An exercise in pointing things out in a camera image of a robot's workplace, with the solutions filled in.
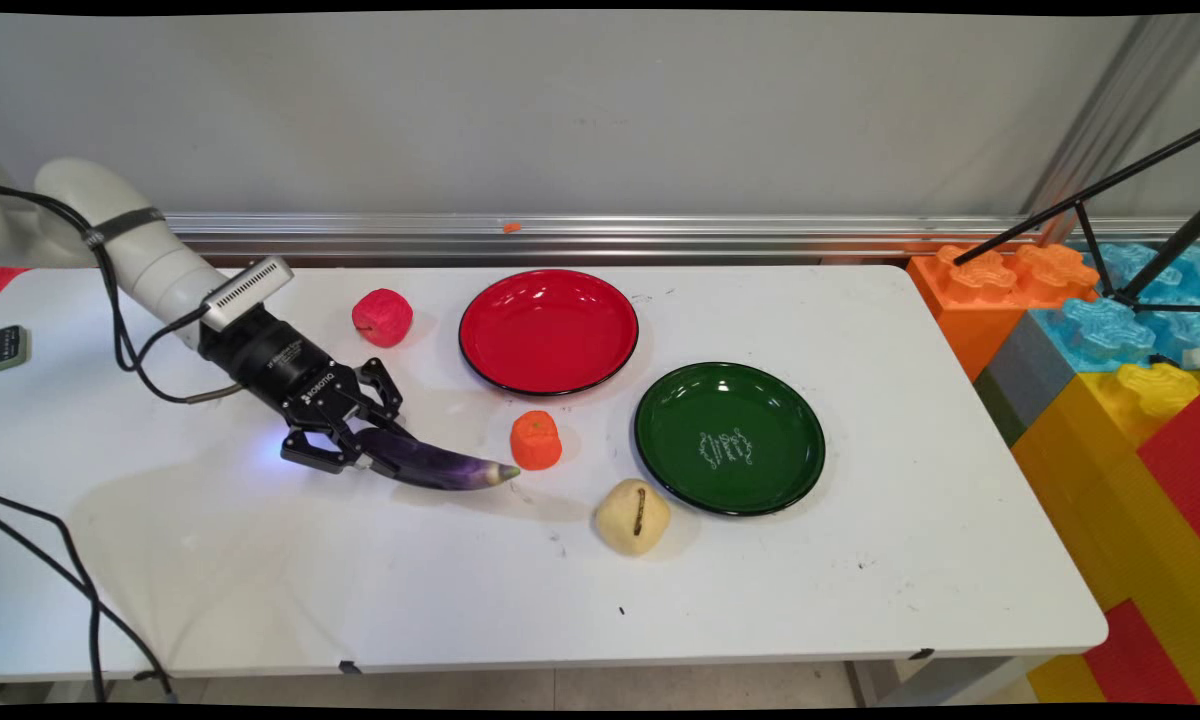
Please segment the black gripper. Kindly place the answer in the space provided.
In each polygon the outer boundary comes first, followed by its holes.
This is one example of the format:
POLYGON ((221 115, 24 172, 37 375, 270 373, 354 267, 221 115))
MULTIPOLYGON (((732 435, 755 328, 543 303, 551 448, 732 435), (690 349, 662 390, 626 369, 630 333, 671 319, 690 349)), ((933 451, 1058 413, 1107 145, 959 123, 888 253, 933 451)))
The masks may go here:
POLYGON ((344 424, 354 414, 372 427, 409 434, 398 421, 402 392, 379 359, 370 358, 354 376, 263 305, 221 331, 199 325, 198 352, 286 420, 281 460, 328 474, 366 464, 362 443, 344 424))

